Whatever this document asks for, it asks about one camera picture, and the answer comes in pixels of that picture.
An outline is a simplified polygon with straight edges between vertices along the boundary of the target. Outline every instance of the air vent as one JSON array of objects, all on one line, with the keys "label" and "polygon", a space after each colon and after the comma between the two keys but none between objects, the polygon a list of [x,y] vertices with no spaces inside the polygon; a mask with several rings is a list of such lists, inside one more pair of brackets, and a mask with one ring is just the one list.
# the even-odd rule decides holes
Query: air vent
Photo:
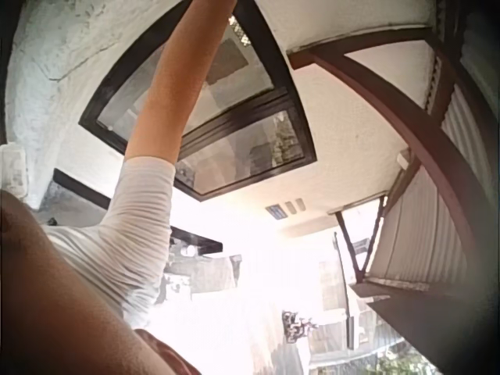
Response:
[{"label": "air vent", "polygon": [[281,208],[280,205],[270,205],[266,207],[268,213],[273,215],[276,220],[286,219],[288,217],[287,213]]},{"label": "air vent", "polygon": [[297,213],[297,209],[295,209],[295,206],[292,202],[285,202],[284,205],[287,206],[288,211],[290,211],[292,215],[295,215]]},{"label": "air vent", "polygon": [[299,199],[295,199],[295,202],[297,203],[297,206],[298,206],[298,209],[300,209],[301,211],[305,211],[305,203],[304,201],[302,201],[302,198],[299,198]]}]

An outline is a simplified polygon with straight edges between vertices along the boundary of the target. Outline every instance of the glass pane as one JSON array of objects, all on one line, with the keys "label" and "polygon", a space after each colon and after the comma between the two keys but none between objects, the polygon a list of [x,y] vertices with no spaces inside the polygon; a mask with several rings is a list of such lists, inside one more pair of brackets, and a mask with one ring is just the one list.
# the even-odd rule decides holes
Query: glass pane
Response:
[{"label": "glass pane", "polygon": [[[195,109],[184,133],[199,127],[226,109],[273,88],[266,69],[234,18],[227,26]],[[100,124],[123,139],[130,138],[144,105],[163,46],[142,63],[111,98],[98,118]]]},{"label": "glass pane", "polygon": [[203,195],[301,157],[288,114],[279,112],[182,159],[176,178]]}]

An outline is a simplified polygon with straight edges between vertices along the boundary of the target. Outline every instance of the wall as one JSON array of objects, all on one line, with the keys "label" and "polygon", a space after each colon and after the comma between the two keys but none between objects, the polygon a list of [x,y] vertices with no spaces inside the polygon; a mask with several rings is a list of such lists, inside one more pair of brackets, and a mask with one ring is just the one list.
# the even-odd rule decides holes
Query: wall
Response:
[{"label": "wall", "polygon": [[8,140],[27,150],[31,207],[41,204],[63,139],[78,131],[81,113],[102,78],[177,2],[27,1],[14,37],[5,114]]}]

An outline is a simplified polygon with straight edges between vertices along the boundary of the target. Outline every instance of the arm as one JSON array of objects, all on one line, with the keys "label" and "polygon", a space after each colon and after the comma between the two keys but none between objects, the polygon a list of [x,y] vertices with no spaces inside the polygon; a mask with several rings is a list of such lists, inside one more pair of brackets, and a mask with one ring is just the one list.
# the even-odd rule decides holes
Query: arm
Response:
[{"label": "arm", "polygon": [[0,211],[0,366],[54,375],[173,374],[82,284],[21,202],[0,191]]},{"label": "arm", "polygon": [[154,156],[175,164],[186,122],[236,0],[193,0],[163,49],[125,160]]}]

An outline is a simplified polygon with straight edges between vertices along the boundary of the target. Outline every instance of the black window frame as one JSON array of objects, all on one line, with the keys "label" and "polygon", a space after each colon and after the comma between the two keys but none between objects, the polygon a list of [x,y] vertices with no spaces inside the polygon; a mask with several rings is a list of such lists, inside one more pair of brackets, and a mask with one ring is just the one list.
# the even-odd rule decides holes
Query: black window frame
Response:
[{"label": "black window frame", "polygon": [[[96,205],[104,210],[108,210],[111,204],[111,198],[99,193],[82,184],[80,181],[75,180],[71,176],[68,176],[61,170],[57,168],[54,170],[52,175],[52,181],[55,184],[65,188],[67,191],[71,191],[75,195],[89,201],[91,204]],[[198,255],[208,255],[223,252],[223,244],[221,242],[212,240],[207,237],[199,236],[197,234],[187,232],[177,227],[170,226],[172,233],[170,239],[176,238],[186,242],[188,245],[193,245],[198,248]]]},{"label": "black window frame", "polygon": [[[125,51],[105,76],[80,118],[79,124],[83,128],[121,154],[125,153],[127,141],[99,124],[98,117],[128,78],[156,49],[168,40],[190,3],[191,0],[183,0],[175,5]],[[303,157],[205,194],[199,194],[179,179],[175,179],[174,186],[176,188],[200,202],[286,173],[289,170],[307,166],[317,160],[309,124],[291,78],[290,70],[258,6],[254,0],[239,0],[233,15],[250,39],[256,55],[273,83],[273,88],[230,107],[215,118],[185,134],[182,138],[179,161],[235,131],[281,111],[287,111],[295,135],[301,145]]]}]

